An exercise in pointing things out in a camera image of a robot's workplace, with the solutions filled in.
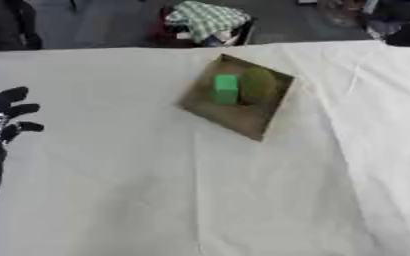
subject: gray floor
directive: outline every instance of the gray floor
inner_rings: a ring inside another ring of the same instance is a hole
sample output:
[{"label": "gray floor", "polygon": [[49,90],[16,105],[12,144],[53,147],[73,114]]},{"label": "gray floor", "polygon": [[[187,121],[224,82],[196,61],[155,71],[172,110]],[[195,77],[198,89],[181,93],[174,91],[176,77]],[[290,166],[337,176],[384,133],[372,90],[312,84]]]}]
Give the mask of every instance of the gray floor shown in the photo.
[{"label": "gray floor", "polygon": [[[148,28],[161,6],[181,0],[29,0],[38,11],[38,30],[47,49],[150,46]],[[205,0],[240,8],[258,18],[252,44],[362,40],[360,29],[330,24],[315,6],[298,6],[295,0]]]}]

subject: green checkered towel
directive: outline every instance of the green checkered towel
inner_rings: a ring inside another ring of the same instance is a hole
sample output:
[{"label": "green checkered towel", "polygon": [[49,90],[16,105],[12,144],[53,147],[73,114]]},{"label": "green checkered towel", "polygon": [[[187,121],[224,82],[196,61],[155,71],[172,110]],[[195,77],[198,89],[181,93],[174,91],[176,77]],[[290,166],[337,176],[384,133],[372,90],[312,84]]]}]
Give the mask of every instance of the green checkered towel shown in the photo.
[{"label": "green checkered towel", "polygon": [[185,25],[196,43],[221,31],[233,30],[250,20],[250,16],[240,10],[185,1],[174,7],[166,17],[167,25]]}]

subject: table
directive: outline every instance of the table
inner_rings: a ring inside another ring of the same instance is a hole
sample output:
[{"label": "table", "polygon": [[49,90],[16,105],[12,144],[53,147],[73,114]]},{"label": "table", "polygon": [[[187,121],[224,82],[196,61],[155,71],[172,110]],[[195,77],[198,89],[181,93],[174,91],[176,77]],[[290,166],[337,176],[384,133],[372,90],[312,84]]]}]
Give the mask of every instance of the table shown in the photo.
[{"label": "table", "polygon": [[[297,77],[262,143],[176,107],[220,53]],[[0,53],[46,124],[10,146],[0,256],[410,255],[410,49]]]}]

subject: green ball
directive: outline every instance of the green ball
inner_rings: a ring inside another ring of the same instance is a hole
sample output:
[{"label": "green ball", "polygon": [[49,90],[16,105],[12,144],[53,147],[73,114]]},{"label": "green ball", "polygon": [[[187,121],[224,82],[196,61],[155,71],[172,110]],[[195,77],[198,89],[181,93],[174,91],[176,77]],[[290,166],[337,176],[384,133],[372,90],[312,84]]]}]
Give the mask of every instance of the green ball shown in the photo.
[{"label": "green ball", "polygon": [[267,69],[249,68],[240,78],[240,96],[243,103],[260,104],[276,94],[277,79]]}]

